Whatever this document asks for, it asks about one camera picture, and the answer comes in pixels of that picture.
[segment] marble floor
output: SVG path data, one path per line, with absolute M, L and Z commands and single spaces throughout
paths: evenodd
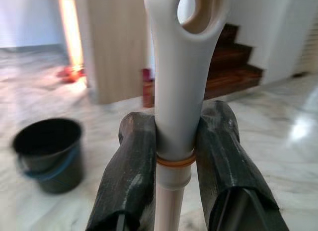
M 57 52 L 0 51 L 0 231 L 84 230 L 104 168 L 116 152 L 118 127 L 135 98 L 96 105 L 82 81 L 62 84 Z M 286 81 L 229 102 L 242 146 L 264 175 L 292 231 L 318 230 L 318 74 Z M 10 147 L 21 128 L 44 118 L 79 120 L 84 181 L 63 195 L 43 193 L 15 169 Z M 195 165 L 185 188 L 181 231 L 204 231 Z

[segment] stair step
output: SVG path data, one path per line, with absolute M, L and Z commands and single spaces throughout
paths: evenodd
M 238 34 L 238 31 L 239 31 L 238 26 L 235 26 L 232 24 L 226 24 L 219 37 L 217 47 L 234 43 L 235 38 Z
M 251 47 L 238 44 L 216 48 L 211 59 L 209 73 L 246 65 L 251 51 Z
M 262 70 L 252 66 L 222 71 L 207 81 L 204 99 L 219 97 L 259 85 Z

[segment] mop handle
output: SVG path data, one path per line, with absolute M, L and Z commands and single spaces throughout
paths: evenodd
M 180 24 L 180 0 L 145 0 L 155 49 L 159 158 L 192 156 L 211 57 L 231 1 L 195 0 L 194 14 Z

